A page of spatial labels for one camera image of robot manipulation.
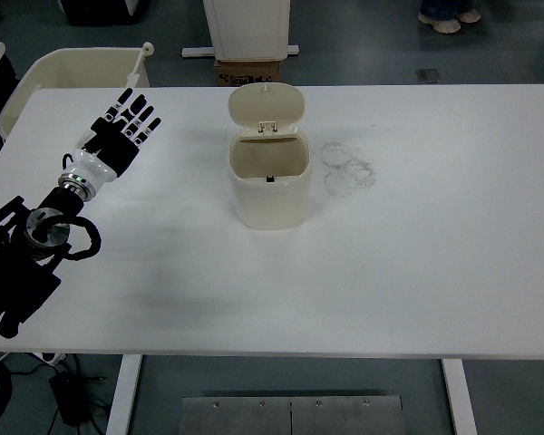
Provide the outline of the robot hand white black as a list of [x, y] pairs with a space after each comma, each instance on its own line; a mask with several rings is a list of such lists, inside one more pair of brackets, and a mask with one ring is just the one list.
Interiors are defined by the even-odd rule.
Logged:
[[84, 201], [94, 198], [103, 184], [126, 171], [160, 125], [153, 113], [143, 94], [135, 96], [132, 88], [126, 89], [79, 139], [59, 185], [73, 189]]

